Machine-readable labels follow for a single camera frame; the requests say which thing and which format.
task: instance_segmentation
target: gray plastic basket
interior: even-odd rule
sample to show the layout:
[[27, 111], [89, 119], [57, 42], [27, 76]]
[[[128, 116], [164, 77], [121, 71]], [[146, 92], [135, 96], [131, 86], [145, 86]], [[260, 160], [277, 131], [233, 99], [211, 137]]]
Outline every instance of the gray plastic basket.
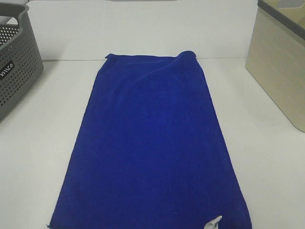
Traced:
[[18, 23], [0, 24], [0, 120], [43, 70], [28, 10], [25, 5], [0, 3], [0, 16], [13, 17]]

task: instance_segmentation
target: basket handle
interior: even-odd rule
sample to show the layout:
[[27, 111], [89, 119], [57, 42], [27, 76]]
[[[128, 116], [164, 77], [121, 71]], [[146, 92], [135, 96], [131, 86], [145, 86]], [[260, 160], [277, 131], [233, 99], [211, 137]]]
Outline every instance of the basket handle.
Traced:
[[13, 17], [19, 24], [19, 19], [28, 9], [28, 6], [21, 4], [0, 3], [0, 16]]

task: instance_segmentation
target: white tabletop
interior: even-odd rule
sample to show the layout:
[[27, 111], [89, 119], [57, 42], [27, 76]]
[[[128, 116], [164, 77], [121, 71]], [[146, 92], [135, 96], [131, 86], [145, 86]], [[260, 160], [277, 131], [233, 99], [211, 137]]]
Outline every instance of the white tabletop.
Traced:
[[[254, 229], [303, 228], [305, 134], [245, 69], [245, 58], [199, 60]], [[103, 61], [45, 62], [0, 123], [0, 228], [46, 229], [95, 75]]]
[[31, 1], [44, 60], [104, 60], [109, 53], [246, 57], [256, 0]]

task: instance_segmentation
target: microfiber towel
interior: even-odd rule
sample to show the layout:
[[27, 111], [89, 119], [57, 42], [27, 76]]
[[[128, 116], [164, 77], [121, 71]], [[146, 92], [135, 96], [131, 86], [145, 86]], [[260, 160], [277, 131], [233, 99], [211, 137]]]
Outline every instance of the microfiber towel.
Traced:
[[221, 216], [219, 229], [251, 228], [195, 54], [108, 55], [49, 227], [203, 229]]

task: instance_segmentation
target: beige storage bin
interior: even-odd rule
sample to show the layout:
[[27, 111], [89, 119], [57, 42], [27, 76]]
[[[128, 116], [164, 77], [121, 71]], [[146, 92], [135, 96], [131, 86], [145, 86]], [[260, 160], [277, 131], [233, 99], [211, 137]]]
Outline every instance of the beige storage bin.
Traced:
[[305, 132], [305, 4], [260, 0], [246, 68], [291, 123]]

